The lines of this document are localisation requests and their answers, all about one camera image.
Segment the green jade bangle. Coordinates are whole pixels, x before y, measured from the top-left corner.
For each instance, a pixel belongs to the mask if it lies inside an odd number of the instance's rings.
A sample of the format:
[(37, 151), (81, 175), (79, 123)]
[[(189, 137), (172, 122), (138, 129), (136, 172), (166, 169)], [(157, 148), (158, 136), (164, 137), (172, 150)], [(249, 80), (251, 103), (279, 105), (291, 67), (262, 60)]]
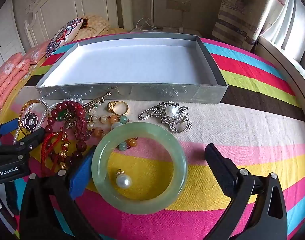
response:
[[(118, 169), (132, 179), (128, 189), (116, 185)], [(111, 206), (133, 215), (148, 215), (172, 205), (182, 192), (188, 167), (176, 138), (160, 126), (132, 122), (101, 139), (92, 158), (92, 179)]]

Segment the gold bangle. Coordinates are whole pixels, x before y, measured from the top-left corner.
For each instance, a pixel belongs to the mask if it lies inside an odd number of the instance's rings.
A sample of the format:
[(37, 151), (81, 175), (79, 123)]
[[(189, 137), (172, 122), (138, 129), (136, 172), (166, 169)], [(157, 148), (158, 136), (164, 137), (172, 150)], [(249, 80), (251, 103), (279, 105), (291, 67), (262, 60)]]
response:
[[(31, 109), (35, 105), (41, 105), (44, 107), (44, 111), (40, 118), (31, 111)], [(22, 106), (22, 109), (18, 117), (18, 127), (24, 135), (28, 135), (29, 133), (34, 132), (37, 129), (41, 128), (44, 121), (46, 120), (46, 118), (49, 117), (49, 115), (50, 115), (49, 108), (44, 100), (41, 99), (29, 100)]]

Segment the white pearl pendant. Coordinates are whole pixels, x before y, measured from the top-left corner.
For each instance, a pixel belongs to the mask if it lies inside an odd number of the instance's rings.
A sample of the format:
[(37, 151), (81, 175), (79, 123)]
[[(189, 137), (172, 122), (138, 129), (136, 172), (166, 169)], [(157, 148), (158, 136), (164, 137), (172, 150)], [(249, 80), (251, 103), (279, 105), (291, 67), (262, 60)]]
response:
[(132, 179), (125, 171), (118, 169), (116, 173), (116, 185), (121, 189), (128, 189), (132, 185)]

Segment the gold pin brooch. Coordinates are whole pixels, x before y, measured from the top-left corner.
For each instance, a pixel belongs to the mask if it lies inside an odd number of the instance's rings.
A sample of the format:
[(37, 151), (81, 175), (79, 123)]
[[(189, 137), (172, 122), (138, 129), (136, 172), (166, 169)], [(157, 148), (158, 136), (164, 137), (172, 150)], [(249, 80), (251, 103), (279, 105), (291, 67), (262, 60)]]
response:
[(84, 111), (89, 111), (90, 109), (92, 108), (97, 108), (98, 106), (102, 105), (106, 98), (111, 96), (112, 92), (111, 91), (108, 91), (106, 92), (105, 94), (91, 100), (90, 102), (86, 103), (85, 105), (82, 106), (82, 109)]

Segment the silver rhinestone pearl brooch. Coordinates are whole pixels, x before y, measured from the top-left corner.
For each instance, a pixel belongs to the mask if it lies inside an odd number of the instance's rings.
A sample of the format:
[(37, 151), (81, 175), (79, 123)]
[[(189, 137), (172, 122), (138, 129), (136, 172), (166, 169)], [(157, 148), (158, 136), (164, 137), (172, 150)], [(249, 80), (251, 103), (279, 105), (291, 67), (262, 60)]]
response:
[(187, 113), (189, 107), (180, 106), (178, 102), (160, 102), (157, 105), (142, 111), (138, 120), (144, 121), (148, 118), (157, 118), (160, 123), (167, 125), (172, 133), (189, 132), (192, 128), (190, 115)]

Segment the grey jewelry tray box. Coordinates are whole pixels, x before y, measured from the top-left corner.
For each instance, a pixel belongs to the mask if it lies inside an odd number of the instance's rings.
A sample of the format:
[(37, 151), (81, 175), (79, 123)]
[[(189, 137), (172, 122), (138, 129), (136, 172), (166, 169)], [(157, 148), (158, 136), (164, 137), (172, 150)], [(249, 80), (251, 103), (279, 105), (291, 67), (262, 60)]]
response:
[(63, 46), (36, 84), (49, 100), (93, 99), (217, 104), (227, 83), (202, 40), (175, 33), (128, 33)]

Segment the pink folded quilt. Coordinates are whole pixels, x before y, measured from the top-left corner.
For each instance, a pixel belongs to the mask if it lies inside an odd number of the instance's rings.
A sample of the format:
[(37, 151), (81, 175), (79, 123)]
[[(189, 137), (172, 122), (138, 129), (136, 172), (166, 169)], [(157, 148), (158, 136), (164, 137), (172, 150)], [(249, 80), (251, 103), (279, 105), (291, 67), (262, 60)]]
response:
[(37, 64), (46, 53), (50, 40), (35, 46), (27, 54), (15, 53), (0, 66), (0, 111), (9, 94), (28, 73), (32, 65)]

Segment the striped colourful blanket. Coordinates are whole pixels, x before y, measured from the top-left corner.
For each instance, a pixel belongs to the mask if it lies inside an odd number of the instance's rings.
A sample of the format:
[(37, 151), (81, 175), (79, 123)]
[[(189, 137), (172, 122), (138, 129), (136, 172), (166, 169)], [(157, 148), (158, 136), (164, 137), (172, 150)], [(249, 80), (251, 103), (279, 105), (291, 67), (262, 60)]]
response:
[(257, 55), (109, 35), (16, 85), (0, 239), (291, 239), (305, 220), (305, 114)]

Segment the white wardrobe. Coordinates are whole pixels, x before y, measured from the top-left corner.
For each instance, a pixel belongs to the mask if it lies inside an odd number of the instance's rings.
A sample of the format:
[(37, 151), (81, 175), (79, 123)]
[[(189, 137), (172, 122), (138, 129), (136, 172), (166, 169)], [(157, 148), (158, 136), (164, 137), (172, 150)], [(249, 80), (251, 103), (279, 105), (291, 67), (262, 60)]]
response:
[(0, 9), (0, 66), (19, 52), (25, 54), (15, 22), (13, 0), (6, 0)]

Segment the embroidered round pillow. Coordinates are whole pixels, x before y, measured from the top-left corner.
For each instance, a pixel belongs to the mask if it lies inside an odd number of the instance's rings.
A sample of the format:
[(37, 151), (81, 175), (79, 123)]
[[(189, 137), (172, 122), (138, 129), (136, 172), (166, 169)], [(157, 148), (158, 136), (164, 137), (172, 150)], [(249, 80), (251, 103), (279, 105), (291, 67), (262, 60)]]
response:
[(50, 57), (58, 48), (73, 41), (82, 26), (82, 22), (82, 18), (74, 18), (58, 30), (46, 48), (45, 58)]

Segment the beige plush blanket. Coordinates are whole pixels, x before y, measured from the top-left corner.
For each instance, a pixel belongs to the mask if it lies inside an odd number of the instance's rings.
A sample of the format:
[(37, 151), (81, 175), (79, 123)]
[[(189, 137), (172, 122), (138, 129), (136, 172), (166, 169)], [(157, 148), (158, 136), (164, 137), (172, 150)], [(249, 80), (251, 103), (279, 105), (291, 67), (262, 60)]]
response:
[(97, 36), (123, 33), (127, 33), (127, 30), (119, 27), (111, 27), (110, 23), (99, 15), (86, 15), (83, 17), (81, 28), (79, 29), (73, 41)]

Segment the white wooden headboard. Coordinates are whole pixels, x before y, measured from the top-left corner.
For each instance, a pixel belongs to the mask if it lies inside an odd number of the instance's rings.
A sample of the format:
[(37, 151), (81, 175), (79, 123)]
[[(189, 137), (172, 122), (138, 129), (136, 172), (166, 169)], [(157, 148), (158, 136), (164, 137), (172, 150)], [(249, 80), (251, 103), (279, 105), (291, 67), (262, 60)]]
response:
[(37, 0), (29, 13), (31, 21), (24, 29), (31, 48), (52, 38), (70, 20), (85, 15), (99, 15), (113, 28), (133, 29), (131, 0)]

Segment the striped patterned curtain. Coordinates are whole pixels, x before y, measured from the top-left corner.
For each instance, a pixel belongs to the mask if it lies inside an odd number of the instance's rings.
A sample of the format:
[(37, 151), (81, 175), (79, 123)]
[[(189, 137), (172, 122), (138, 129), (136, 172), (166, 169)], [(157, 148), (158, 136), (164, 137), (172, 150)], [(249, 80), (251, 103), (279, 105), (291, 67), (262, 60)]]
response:
[(280, 17), (289, 0), (222, 0), (212, 39), (251, 51)]

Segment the wall power outlet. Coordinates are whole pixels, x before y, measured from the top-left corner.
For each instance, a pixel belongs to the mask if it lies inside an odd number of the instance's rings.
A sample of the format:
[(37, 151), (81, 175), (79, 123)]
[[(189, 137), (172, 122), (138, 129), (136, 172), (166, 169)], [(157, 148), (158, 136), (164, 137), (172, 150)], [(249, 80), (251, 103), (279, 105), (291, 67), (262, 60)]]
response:
[(191, 9), (191, 2), (179, 1), (179, 0), (166, 0), (166, 8), (172, 10), (179, 10), (183, 12), (189, 12)]

